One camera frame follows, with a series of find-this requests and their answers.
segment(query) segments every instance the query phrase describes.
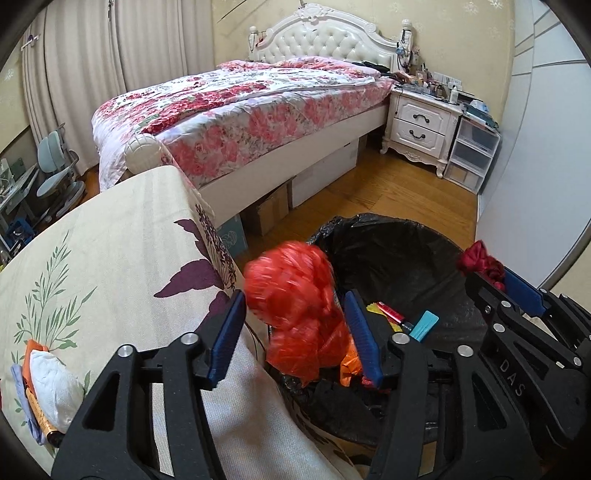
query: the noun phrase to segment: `nightstand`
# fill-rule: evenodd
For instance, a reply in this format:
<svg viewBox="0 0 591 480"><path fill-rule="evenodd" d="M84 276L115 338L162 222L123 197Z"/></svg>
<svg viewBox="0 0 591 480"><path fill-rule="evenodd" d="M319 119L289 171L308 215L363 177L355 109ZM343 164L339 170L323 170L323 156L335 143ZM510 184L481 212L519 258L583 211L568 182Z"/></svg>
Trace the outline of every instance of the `nightstand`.
<svg viewBox="0 0 591 480"><path fill-rule="evenodd" d="M443 178L462 109L430 95L392 89L382 154L394 149L413 162L437 167Z"/></svg>

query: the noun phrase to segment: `bedpost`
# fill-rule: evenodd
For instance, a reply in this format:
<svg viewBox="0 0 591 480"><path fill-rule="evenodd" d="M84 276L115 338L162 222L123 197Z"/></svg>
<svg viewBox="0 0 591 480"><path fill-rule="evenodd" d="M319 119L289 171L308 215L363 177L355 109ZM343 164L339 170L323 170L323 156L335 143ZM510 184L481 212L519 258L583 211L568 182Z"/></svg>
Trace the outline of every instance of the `bedpost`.
<svg viewBox="0 0 591 480"><path fill-rule="evenodd" d="M258 56L255 54L255 47L258 43L258 29L253 25L248 31L248 60L256 61L258 60Z"/></svg>

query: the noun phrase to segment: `orange plastic bag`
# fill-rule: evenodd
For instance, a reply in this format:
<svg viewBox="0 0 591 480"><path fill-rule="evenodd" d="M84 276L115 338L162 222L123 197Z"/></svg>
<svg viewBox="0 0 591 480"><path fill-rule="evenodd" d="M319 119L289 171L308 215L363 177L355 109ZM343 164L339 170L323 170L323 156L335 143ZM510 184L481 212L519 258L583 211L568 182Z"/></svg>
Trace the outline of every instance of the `orange plastic bag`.
<svg viewBox="0 0 591 480"><path fill-rule="evenodd" d="M25 383L31 389L31 393L35 395L35 398L37 398L35 388L33 387L33 381L31 380L31 369L29 367L29 359L31 358L31 352L33 350L39 350L40 352L48 352L49 348L47 348L45 345L37 343L32 338L29 338L27 342L27 348L25 350L25 359L22 363L22 377L25 379Z"/></svg>
<svg viewBox="0 0 591 480"><path fill-rule="evenodd" d="M339 365L349 329L333 298L332 267L314 245L285 242L246 266L248 307L273 327L267 361L302 385Z"/></svg>
<svg viewBox="0 0 591 480"><path fill-rule="evenodd" d="M361 360L359 354L355 348L355 342L353 337L350 337L349 348L343 361L340 363L340 384L344 387L351 385L351 378L356 375L363 373L363 367L361 366Z"/></svg>

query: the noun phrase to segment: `black garbage bag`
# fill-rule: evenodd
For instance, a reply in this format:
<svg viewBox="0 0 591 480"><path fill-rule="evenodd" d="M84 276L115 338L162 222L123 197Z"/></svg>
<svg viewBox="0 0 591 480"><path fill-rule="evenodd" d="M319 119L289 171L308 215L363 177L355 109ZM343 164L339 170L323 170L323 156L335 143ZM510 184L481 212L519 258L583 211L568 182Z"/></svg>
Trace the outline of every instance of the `black garbage bag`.
<svg viewBox="0 0 591 480"><path fill-rule="evenodd" d="M431 349L451 352L458 345L470 345L477 350L482 343L486 323L466 295L465 279L456 268L462 250L440 233L410 220L363 213L350 219L335 217L310 243L328 255L339 299L355 288L366 305L383 301L414 325L429 310L439 317L423 340ZM323 369L321 376L304 388L289 375L276 380L314 425L375 447L389 393L364 387L360 378L343 387L338 367ZM429 385L424 443L437 439L441 388Z"/></svg>
<svg viewBox="0 0 591 480"><path fill-rule="evenodd" d="M414 325L429 310L439 321L423 340L428 348L451 352L482 343L486 323L456 268L462 249L442 234L411 220L362 213L335 217L310 242L328 255L340 299L356 288L366 305L383 301Z"/></svg>

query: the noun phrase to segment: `curtain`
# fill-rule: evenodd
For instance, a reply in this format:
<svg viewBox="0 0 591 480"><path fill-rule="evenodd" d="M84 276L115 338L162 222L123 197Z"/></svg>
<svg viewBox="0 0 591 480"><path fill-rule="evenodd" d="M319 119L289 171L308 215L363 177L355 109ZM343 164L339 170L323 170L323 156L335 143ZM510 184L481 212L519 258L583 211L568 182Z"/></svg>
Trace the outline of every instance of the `curtain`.
<svg viewBox="0 0 591 480"><path fill-rule="evenodd" d="M211 3L115 0L127 91L213 69Z"/></svg>
<svg viewBox="0 0 591 480"><path fill-rule="evenodd" d="M213 69L211 2L54 0L25 33L25 100L35 141L65 123L78 171L97 165L91 119L122 93Z"/></svg>
<svg viewBox="0 0 591 480"><path fill-rule="evenodd" d="M45 70L45 24L47 10L43 10L27 28L23 41L29 35L39 35L39 40L32 47L22 51L22 81L25 91L25 104L35 142L39 144L43 137L55 130L59 123L53 109L47 73Z"/></svg>
<svg viewBox="0 0 591 480"><path fill-rule="evenodd" d="M83 172L99 162L90 123L95 110L125 92L111 43L109 0L54 0L47 7L45 58L51 102L66 124Z"/></svg>
<svg viewBox="0 0 591 480"><path fill-rule="evenodd" d="M212 3L205 0L180 0L180 2L187 74L209 72L215 68Z"/></svg>

